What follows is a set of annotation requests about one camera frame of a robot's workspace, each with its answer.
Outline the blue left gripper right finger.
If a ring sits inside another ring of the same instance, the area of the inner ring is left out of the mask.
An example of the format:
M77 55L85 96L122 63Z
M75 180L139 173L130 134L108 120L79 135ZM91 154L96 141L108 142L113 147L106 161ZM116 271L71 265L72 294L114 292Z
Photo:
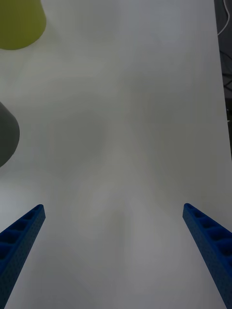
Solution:
M189 203L183 219L226 308L232 308L232 233Z

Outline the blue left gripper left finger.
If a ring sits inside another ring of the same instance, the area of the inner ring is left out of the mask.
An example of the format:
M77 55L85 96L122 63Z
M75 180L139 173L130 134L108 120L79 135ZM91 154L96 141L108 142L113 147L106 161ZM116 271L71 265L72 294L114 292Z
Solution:
M1 309L6 306L44 221L44 206L39 204L0 233Z

